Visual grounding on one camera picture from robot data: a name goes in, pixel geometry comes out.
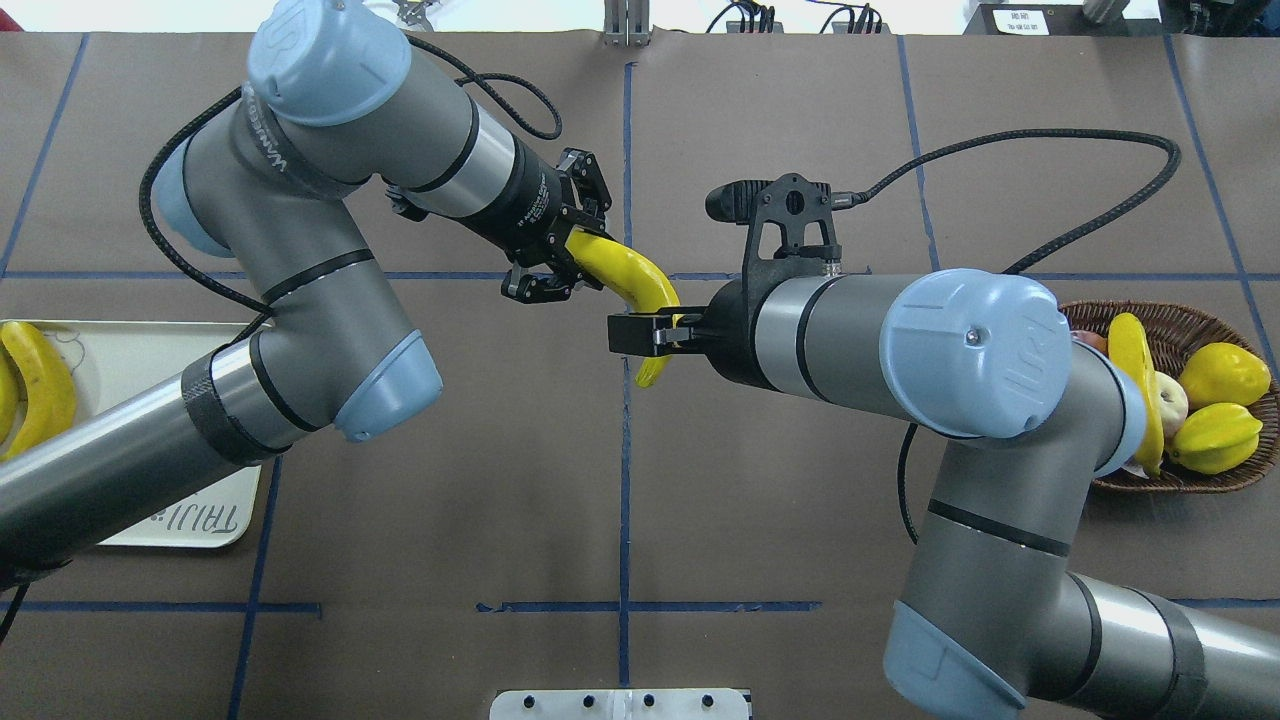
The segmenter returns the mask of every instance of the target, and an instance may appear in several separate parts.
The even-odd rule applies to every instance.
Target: gray robotic arm
[[[155,190],[193,245],[239,261],[271,323],[0,466],[0,588],[311,432],[362,442],[439,396],[422,334],[342,201],[372,174],[402,214],[453,218],[500,247],[512,299],[600,287],[563,247],[575,227],[604,234],[593,156],[548,165],[360,3],[282,1],[248,76]],[[549,275],[529,273],[541,264]]]
[[[1028,278],[838,274],[831,209],[854,200],[794,174],[714,191],[712,218],[750,225],[741,279],[705,307],[611,316],[611,348],[703,354],[733,382],[948,438],[884,656],[919,707],[1012,719],[1037,697],[1105,717],[1280,717],[1280,638],[1068,571],[1091,479],[1142,439],[1137,386],[1073,342]],[[772,259],[764,223],[782,231]],[[820,245],[804,243],[813,225]]]

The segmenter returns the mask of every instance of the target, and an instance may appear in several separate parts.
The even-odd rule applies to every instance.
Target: light blue joint cap
[[[1101,478],[1119,470],[1133,457],[1134,452],[1138,452],[1142,438],[1147,434],[1147,402],[1142,397],[1142,391],[1138,389],[1138,383],[1133,382],[1128,373],[1116,368],[1106,355],[1088,343],[1073,342],[1092,352],[1102,360],[1107,370],[1111,370],[1111,377],[1120,386],[1120,401],[1124,402],[1124,430],[1120,433],[1120,443],[1116,446],[1115,455],[1093,471],[1093,477]]]
[[[404,35],[361,0],[280,0],[248,46],[248,81],[282,118],[338,126],[399,90],[410,53]]]
[[[234,258],[225,245],[214,240],[205,231],[200,220],[196,219],[196,211],[191,209],[191,200],[187,197],[187,181],[182,176],[182,169],[187,163],[188,145],[191,145],[189,137],[160,167],[151,196],[155,197],[156,206],[160,208],[160,214],[164,215],[169,227],[187,238],[187,242],[196,250],[215,258]]]
[[[1044,286],[951,269],[893,300],[879,337],[893,398],[955,437],[1010,438],[1039,427],[1071,374],[1071,331]]]
[[[884,676],[916,707],[943,720],[1015,720],[1027,698],[904,602],[893,603]]]
[[[351,393],[333,424],[348,441],[365,442],[425,410],[443,389],[422,332],[413,331]]]

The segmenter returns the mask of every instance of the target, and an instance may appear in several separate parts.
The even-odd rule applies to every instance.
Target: white mounting plate
[[[489,706],[489,720],[575,719],[750,720],[751,703],[731,688],[678,688],[507,691]]]
[[[234,323],[27,322],[40,328],[72,369],[76,424],[180,373],[243,328]],[[24,409],[26,404],[20,404],[19,411]],[[260,474],[260,468],[238,470],[100,544],[198,548],[230,544],[248,527]]]

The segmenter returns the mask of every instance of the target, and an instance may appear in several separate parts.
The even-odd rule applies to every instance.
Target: white label
[[[996,29],[1007,35],[1048,35],[1042,10],[992,10]]]

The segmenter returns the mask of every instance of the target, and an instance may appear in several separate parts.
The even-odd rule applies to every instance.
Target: brown woven basket
[[[1061,307],[1073,331],[1092,331],[1107,334],[1111,319],[1120,313],[1133,313],[1147,331],[1147,345],[1156,369],[1178,377],[1193,352],[1211,342],[1230,342],[1258,355],[1257,350],[1217,318],[1185,305],[1135,301],[1080,301]],[[1160,477],[1142,478],[1126,470],[1116,470],[1096,478],[1093,486],[1119,492],[1231,492],[1261,480],[1280,460],[1280,387],[1271,378],[1271,387],[1261,400],[1249,406],[1249,413],[1262,420],[1258,448],[1243,464],[1216,475],[1202,475],[1174,465],[1167,459],[1160,468]]]

